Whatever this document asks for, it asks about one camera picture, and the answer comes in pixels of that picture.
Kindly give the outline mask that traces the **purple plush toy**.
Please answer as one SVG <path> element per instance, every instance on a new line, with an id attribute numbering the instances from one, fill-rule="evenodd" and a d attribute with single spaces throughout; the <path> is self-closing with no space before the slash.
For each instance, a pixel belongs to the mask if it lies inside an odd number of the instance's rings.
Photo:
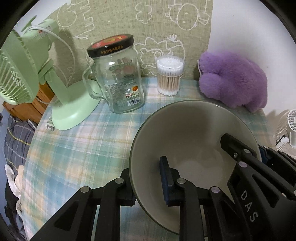
<path id="1" fill-rule="evenodd" d="M 230 108 L 246 107 L 251 113 L 267 104 L 267 76 L 253 61 L 231 52 L 201 54 L 199 88 L 208 98 Z"/>

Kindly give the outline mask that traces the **grey plaid pillow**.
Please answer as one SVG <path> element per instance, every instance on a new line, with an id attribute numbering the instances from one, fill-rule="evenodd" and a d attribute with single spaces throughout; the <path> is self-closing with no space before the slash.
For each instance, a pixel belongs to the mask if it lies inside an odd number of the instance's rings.
<path id="1" fill-rule="evenodd" d="M 15 175 L 19 173 L 19 166 L 25 165 L 37 126 L 32 120 L 20 120 L 11 115 L 8 118 L 4 156 Z"/>

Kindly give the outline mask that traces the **green cartoon wall cloth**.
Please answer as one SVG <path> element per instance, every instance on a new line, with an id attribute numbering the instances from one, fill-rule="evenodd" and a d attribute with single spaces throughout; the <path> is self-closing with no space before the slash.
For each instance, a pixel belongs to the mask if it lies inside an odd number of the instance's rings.
<path id="1" fill-rule="evenodd" d="M 131 34 L 143 76 L 154 77 L 162 55 L 185 61 L 183 77 L 197 80 L 197 61 L 208 48 L 213 1 L 67 1 L 50 15 L 61 40 L 50 57 L 71 83 L 92 64 L 87 48 L 96 41 Z"/>

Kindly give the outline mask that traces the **white standing fan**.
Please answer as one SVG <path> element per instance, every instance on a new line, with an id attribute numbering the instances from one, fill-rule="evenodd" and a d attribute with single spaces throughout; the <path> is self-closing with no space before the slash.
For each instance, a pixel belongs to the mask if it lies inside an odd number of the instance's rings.
<path id="1" fill-rule="evenodd" d="M 295 109 L 287 111 L 280 118 L 275 133 L 275 142 L 278 150 L 295 151 Z"/>

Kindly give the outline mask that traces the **cotton swab container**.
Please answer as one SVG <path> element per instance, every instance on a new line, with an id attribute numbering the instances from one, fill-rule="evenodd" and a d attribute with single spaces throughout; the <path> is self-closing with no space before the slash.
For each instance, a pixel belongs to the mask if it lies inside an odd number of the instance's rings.
<path id="1" fill-rule="evenodd" d="M 177 56 L 164 55 L 156 59 L 157 89 L 160 94 L 174 96 L 179 92 L 184 66 L 184 60 Z"/>

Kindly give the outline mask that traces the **green desk fan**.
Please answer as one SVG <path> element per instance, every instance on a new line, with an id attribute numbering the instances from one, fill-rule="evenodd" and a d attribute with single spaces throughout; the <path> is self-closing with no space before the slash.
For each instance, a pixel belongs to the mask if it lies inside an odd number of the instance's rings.
<path id="1" fill-rule="evenodd" d="M 99 104 L 86 87 L 94 80 L 81 80 L 66 86 L 57 75 L 49 50 L 59 37 L 55 20 L 46 19 L 36 27 L 27 24 L 20 36 L 11 30 L 1 46 L 1 98 L 12 105 L 32 103 L 39 86 L 47 83 L 56 101 L 52 105 L 50 129 L 71 129 L 84 121 Z"/>

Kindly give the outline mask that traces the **large green rimmed bowl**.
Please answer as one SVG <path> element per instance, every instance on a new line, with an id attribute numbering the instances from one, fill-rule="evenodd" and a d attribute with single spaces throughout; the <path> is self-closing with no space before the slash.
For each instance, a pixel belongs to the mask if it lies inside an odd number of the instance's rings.
<path id="1" fill-rule="evenodd" d="M 129 158 L 129 174 L 138 203 L 159 226 L 179 233 L 180 212 L 164 201 L 159 160 L 201 188 L 219 187 L 229 194 L 227 181 L 235 160 L 220 145 L 224 134 L 259 153 L 248 126 L 231 111 L 201 100 L 179 101 L 151 114 L 138 130 Z"/>

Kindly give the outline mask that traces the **glass jar black lid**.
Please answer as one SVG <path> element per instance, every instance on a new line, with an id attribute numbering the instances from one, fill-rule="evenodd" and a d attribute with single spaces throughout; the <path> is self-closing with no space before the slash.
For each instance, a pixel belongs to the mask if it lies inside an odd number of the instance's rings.
<path id="1" fill-rule="evenodd" d="M 114 113 L 128 113 L 145 103 L 142 76 L 131 34 L 111 36 L 91 44 L 92 65 L 82 74 L 90 97 L 105 99 Z"/>

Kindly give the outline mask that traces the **white cloth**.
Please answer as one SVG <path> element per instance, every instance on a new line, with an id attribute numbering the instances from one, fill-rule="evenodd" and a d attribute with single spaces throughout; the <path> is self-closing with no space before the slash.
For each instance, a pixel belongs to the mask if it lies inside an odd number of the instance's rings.
<path id="1" fill-rule="evenodd" d="M 18 174 L 15 176 L 12 168 L 5 164 L 4 169 L 6 173 L 6 177 L 9 183 L 9 187 L 14 194 L 15 197 L 18 198 L 16 202 L 16 210 L 22 212 L 22 202 L 21 202 L 21 192 L 22 192 L 22 182 L 23 182 L 23 172 L 24 172 L 24 165 L 20 165 L 18 167 Z"/>

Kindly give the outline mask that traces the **wooden bed headboard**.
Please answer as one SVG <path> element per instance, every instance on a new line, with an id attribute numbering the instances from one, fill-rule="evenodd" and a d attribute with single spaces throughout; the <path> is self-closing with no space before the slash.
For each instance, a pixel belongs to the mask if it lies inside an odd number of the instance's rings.
<path id="1" fill-rule="evenodd" d="M 44 85 L 39 84 L 39 92 L 32 103 L 12 105 L 4 102 L 3 107 L 15 118 L 19 118 L 22 121 L 32 120 L 35 123 L 39 123 L 53 97 L 54 93 L 47 83 Z"/>

